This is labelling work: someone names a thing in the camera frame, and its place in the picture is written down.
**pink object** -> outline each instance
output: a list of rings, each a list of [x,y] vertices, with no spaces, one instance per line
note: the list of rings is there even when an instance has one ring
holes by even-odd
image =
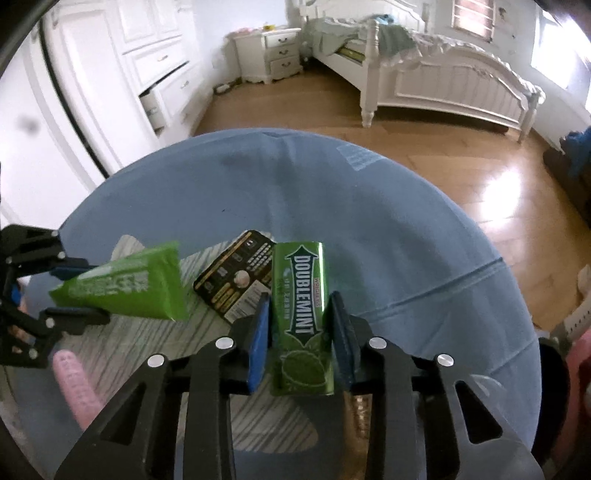
[[[255,29],[254,28],[240,28],[239,30],[236,30],[234,32],[232,32],[230,35],[232,37],[241,37],[242,35],[248,35],[249,33],[254,32]]]
[[[580,367],[589,358],[591,358],[591,330],[587,330],[573,344],[566,356],[566,364],[569,368],[570,392],[564,425],[552,448],[552,460],[557,466],[564,465],[574,449],[583,397],[580,384]]]
[[[92,390],[82,364],[74,353],[60,350],[53,356],[53,372],[74,418],[86,430],[104,405]]]
[[[585,390],[585,410],[587,415],[591,417],[591,383],[587,385],[587,390]]]

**blue tablecloth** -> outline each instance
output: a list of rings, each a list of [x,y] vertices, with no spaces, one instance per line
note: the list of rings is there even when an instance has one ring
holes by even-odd
[[[537,340],[514,277],[461,209],[378,154],[334,138],[243,129],[191,138],[134,163],[68,218],[72,257],[108,261],[123,234],[145,246],[180,241],[182,257],[242,231],[326,247],[329,287],[374,333],[408,353],[451,354],[508,392],[504,415],[531,447],[541,398]],[[56,284],[31,281],[33,314]],[[39,463],[50,473],[80,435],[50,370],[19,371],[17,400]],[[238,452],[240,480],[335,478],[341,398],[302,401],[320,441],[304,452]]]

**bed frame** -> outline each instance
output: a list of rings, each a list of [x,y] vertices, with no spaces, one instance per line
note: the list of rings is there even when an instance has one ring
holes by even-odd
[[[424,31],[425,23],[413,5],[395,0],[301,0],[302,23],[322,17],[360,19],[390,14],[401,25]],[[529,133],[540,103],[540,93],[527,92],[513,72],[490,56],[455,47],[445,54],[407,60],[394,65],[381,61],[378,23],[371,21],[365,60],[359,64],[338,54],[313,55],[361,92],[361,118],[370,127],[379,106],[398,106],[456,113],[488,120],[520,131],[519,143]]]

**bed leg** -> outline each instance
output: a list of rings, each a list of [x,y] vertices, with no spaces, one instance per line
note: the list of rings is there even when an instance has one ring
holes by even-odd
[[[365,60],[363,69],[365,71],[365,83],[361,88],[361,123],[364,128],[371,127],[371,121],[378,108],[378,88],[379,88],[379,41],[378,41],[378,22],[371,20],[368,28],[368,40],[365,46]]]
[[[374,119],[374,112],[369,110],[361,110],[361,124],[364,128],[371,127],[371,120]]]
[[[535,113],[537,112],[538,104],[540,102],[540,93],[535,92],[529,98],[529,109],[525,114],[525,118],[521,124],[521,132],[519,132],[519,138],[517,143],[522,144],[525,137],[530,133],[531,127],[534,125]]]

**green gum package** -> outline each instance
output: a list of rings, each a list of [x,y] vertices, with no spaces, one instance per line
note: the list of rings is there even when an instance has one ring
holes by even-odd
[[[136,317],[188,319],[177,242],[146,248],[93,268],[49,294],[60,307],[97,307]]]
[[[274,395],[334,392],[324,250],[318,242],[273,247]]]

